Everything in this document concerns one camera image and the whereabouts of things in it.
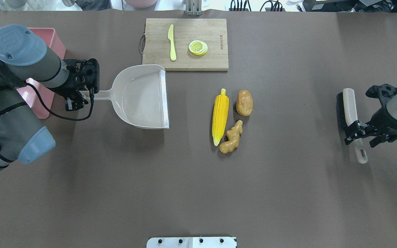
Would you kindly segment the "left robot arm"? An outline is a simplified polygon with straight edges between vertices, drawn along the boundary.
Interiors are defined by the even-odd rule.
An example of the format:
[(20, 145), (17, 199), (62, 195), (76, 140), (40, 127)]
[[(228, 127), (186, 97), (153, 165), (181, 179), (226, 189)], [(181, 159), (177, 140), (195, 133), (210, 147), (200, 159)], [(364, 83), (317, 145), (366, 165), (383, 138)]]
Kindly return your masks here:
[(17, 91), (28, 86), (29, 78), (63, 97), (66, 111), (90, 104), (90, 117), (99, 77), (96, 59), (63, 60), (27, 27), (0, 27), (0, 171), (14, 161), (29, 164), (56, 145), (48, 128)]

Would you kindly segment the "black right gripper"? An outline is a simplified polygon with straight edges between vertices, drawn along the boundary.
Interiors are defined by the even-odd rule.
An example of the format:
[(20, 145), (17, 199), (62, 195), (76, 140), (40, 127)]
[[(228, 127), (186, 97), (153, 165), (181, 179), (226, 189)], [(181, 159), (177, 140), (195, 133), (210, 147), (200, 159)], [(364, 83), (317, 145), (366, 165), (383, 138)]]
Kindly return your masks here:
[(387, 109), (387, 104), (390, 100), (397, 100), (396, 95), (397, 87), (389, 84), (370, 87), (366, 91), (366, 96), (378, 99), (381, 108), (373, 114), (369, 122), (361, 123), (356, 120), (345, 128), (345, 145), (349, 145), (357, 139), (365, 138), (366, 130), (369, 129), (369, 126), (373, 128), (371, 135), (375, 137), (369, 142), (370, 147), (374, 148), (380, 143), (392, 143), (397, 140), (397, 120), (389, 114)]

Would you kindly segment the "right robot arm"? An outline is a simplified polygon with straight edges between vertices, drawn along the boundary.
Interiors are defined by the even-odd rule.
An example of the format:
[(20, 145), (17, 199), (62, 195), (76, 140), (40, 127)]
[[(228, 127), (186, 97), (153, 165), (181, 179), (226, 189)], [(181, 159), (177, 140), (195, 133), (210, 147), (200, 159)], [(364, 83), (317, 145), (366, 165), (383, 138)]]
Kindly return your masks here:
[(368, 160), (363, 138), (372, 137), (371, 147), (397, 140), (397, 87), (373, 85), (366, 91), (366, 96), (380, 103), (380, 108), (367, 122), (359, 121), (353, 89), (345, 88), (336, 96), (338, 126), (345, 134), (344, 143), (354, 146), (357, 160), (362, 164)]

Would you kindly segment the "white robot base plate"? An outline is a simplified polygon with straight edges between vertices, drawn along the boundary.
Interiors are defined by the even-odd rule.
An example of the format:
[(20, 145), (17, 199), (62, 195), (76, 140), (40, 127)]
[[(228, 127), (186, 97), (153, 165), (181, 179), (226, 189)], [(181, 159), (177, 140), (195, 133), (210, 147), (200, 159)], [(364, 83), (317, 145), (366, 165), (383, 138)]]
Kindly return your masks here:
[(237, 248), (234, 237), (153, 237), (147, 248)]

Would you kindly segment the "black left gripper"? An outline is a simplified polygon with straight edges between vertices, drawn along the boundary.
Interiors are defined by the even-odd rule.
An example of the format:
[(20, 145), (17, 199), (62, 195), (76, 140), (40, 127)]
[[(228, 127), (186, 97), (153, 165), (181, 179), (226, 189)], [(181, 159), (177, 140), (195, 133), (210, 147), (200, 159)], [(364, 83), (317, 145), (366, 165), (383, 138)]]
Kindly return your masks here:
[(64, 59), (64, 71), (68, 72), (65, 81), (54, 88), (54, 93), (66, 100), (65, 110), (67, 112), (77, 111), (88, 105), (88, 101), (80, 91), (89, 91), (91, 94), (99, 92), (100, 66), (98, 60)]

